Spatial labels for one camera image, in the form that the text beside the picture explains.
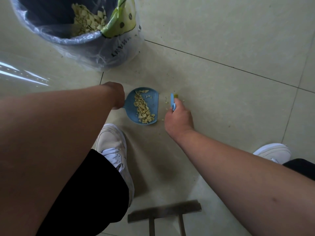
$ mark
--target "white sneaker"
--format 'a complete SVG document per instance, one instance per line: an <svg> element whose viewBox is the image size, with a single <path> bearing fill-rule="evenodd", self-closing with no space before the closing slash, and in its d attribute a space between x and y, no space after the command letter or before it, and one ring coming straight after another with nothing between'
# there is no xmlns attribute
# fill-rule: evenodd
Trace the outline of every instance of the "white sneaker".
<svg viewBox="0 0 315 236"><path fill-rule="evenodd" d="M119 171L129 188L130 207L135 187L127 166L127 145L124 134L114 124L105 124L96 140L95 150L102 154Z"/></svg>
<svg viewBox="0 0 315 236"><path fill-rule="evenodd" d="M253 154L281 165L289 161L291 158L289 148L281 143L267 144L259 148Z"/></svg>

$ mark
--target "tile floor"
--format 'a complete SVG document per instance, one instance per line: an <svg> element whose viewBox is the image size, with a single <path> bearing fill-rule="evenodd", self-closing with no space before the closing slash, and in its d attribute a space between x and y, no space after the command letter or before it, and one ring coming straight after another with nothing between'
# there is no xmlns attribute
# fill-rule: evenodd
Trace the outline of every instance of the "tile floor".
<svg viewBox="0 0 315 236"><path fill-rule="evenodd" d="M124 109L107 120L127 137L136 189L127 213L198 199L203 211L184 216L187 235L249 235L166 134L161 119L171 92L207 136L248 152L282 142L294 158L315 163L315 0L138 0L146 41L135 59L104 73L63 58L20 26L9 0L0 3L0 61L35 74L20 71L32 82L0 75L1 97L106 81L126 93L159 92L156 124L133 124ZM148 235L148 222L124 217L106 234ZM179 235L177 220L156 220L156 235Z"/></svg>

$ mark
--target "trash can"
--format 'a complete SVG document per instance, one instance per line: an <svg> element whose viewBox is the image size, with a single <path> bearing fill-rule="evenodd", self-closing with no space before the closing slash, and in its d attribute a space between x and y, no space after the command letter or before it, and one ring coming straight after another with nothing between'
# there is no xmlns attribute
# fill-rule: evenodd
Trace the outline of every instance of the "trash can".
<svg viewBox="0 0 315 236"><path fill-rule="evenodd" d="M97 70L132 59L144 41L136 0L11 0L15 14L30 31L53 43L67 57ZM97 15L105 10L108 23L96 32L72 37L72 4Z"/></svg>

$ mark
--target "forearm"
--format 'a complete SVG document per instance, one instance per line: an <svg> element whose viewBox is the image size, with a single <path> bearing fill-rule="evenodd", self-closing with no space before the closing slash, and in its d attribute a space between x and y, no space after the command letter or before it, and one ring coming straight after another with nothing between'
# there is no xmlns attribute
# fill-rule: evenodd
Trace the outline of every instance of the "forearm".
<svg viewBox="0 0 315 236"><path fill-rule="evenodd" d="M0 221L18 222L15 210L32 206L36 215L28 218L39 218L39 226L92 147L115 104L112 95L95 86L0 102ZM17 209L8 215L6 205Z"/></svg>
<svg viewBox="0 0 315 236"><path fill-rule="evenodd" d="M195 131L177 142L252 235L314 233L315 184L310 179Z"/></svg>

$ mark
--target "plastic bag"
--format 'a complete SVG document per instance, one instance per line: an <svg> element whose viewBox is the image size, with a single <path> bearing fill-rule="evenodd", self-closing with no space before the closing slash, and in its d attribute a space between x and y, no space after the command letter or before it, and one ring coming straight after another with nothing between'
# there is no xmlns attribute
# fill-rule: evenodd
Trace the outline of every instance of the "plastic bag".
<svg viewBox="0 0 315 236"><path fill-rule="evenodd" d="M135 0L11 0L11 3L28 29L53 43L62 55L97 70L132 59L144 41ZM78 28L73 24L73 3L85 5L93 14L104 7L109 22L101 31L71 38L73 29Z"/></svg>

